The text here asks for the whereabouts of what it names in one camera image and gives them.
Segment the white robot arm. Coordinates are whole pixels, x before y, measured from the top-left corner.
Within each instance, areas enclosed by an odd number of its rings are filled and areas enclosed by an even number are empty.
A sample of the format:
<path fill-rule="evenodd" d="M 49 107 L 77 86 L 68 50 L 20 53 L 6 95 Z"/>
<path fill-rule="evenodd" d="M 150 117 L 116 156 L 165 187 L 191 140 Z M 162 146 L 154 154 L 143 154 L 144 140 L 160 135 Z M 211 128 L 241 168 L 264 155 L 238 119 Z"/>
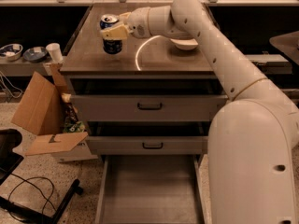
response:
<path fill-rule="evenodd" d="M 212 223 L 298 224 L 296 104 L 213 24 L 199 0 L 142 7 L 101 32 L 106 40 L 155 35 L 195 39 L 228 96 L 208 133 Z"/>

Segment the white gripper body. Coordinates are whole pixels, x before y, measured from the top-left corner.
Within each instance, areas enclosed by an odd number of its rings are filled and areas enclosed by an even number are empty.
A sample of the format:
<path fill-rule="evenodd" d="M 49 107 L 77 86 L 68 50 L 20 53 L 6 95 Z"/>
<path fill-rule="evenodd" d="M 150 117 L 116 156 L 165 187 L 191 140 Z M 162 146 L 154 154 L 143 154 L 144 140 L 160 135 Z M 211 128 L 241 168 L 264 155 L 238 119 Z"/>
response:
<path fill-rule="evenodd" d="M 131 34 L 135 38 L 151 37 L 149 28 L 150 7 L 142 7 L 132 11 L 127 19 Z"/>

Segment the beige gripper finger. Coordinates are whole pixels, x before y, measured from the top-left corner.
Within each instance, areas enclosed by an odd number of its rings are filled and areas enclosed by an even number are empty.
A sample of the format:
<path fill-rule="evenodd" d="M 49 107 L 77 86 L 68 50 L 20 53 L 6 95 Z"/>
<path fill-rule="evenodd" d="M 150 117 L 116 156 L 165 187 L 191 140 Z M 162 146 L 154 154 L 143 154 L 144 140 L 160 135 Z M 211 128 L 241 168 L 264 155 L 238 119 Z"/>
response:
<path fill-rule="evenodd" d="M 130 12 L 125 12 L 125 13 L 122 13 L 119 15 L 119 21 L 120 22 L 123 22 L 123 23 L 126 23 L 129 19 L 129 16 L 131 15 Z"/>
<path fill-rule="evenodd" d="M 127 25 L 121 24 L 102 30 L 101 36 L 105 40 L 125 40 L 131 32 Z"/>

